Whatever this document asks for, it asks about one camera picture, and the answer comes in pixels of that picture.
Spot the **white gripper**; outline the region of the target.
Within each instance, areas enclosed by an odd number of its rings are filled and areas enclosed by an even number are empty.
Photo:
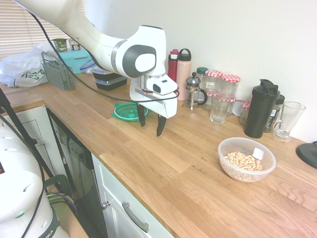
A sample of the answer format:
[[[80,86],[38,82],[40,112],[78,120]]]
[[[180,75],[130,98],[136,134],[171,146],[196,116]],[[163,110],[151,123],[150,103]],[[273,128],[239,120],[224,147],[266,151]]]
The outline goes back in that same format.
[[[177,112],[177,99],[174,92],[160,95],[155,92],[146,94],[136,82],[130,84],[130,98],[137,103],[137,113],[141,126],[146,123],[145,107],[158,114],[157,136],[160,136],[165,127],[166,119],[173,117]]]

